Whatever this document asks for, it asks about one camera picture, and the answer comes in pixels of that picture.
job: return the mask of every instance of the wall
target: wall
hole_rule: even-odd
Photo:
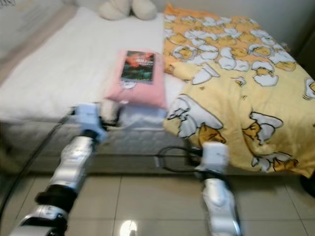
[[[80,5],[96,10],[101,0],[77,0]],[[297,51],[309,25],[315,18],[315,0],[153,0],[159,11],[167,2],[175,7],[203,10],[221,16],[242,15],[253,18],[279,42]]]
[[[308,37],[308,41],[305,42],[304,48],[301,50],[297,61],[308,72],[308,74],[315,79],[315,67],[314,67],[314,54],[315,54],[315,25],[313,33]]]
[[[61,0],[15,0],[15,5],[2,7],[0,59],[44,25],[62,5]]]

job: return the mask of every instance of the white bed sheet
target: white bed sheet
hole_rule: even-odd
[[[102,97],[118,50],[148,48],[161,53],[162,35],[162,14],[151,21],[135,17],[107,21],[80,7],[73,19],[25,58],[2,84],[0,120],[55,121],[69,107],[98,101],[102,101],[102,115],[106,117],[106,113],[112,112],[112,103],[104,102]],[[165,75],[165,83],[170,106],[184,82]],[[124,125],[142,127],[144,120],[161,124],[165,112],[131,106],[125,109],[122,117]]]

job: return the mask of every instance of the pink pillow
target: pink pillow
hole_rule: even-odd
[[[149,50],[120,51],[105,98],[166,109],[163,57]]]

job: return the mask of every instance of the mattress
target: mattress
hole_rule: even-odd
[[[4,81],[0,87],[0,120],[56,121],[70,107],[82,102],[101,102],[102,115],[111,117],[114,105],[102,96],[117,52],[124,48],[148,48],[161,53],[162,22],[162,14],[152,21],[135,17],[107,21],[80,7],[74,18],[25,58]],[[181,90],[181,82],[177,81],[179,89],[171,90],[168,97],[175,98]]]
[[[39,121],[2,124],[1,136],[9,147],[9,161],[22,165],[53,126],[52,122]],[[161,128],[111,128],[108,132],[108,140],[97,147],[90,173],[161,173],[155,166],[153,156],[166,146],[185,145],[182,139]],[[52,173],[58,165],[62,149],[78,134],[78,125],[62,126],[30,171]],[[182,151],[174,150],[168,155],[171,163],[177,163],[176,167],[180,163],[183,165],[185,154]]]

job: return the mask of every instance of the bedding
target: bedding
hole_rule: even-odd
[[[161,53],[162,22],[162,14],[152,21],[135,17],[107,21],[80,7],[74,18],[16,66],[3,82],[0,120],[56,121],[69,107],[81,102],[102,102],[102,116],[112,118],[116,105],[102,96],[109,86],[107,79],[118,51],[149,48]]]
[[[200,146],[226,143],[249,171],[315,168],[315,80],[259,24],[168,5],[165,71],[187,82],[165,130]]]

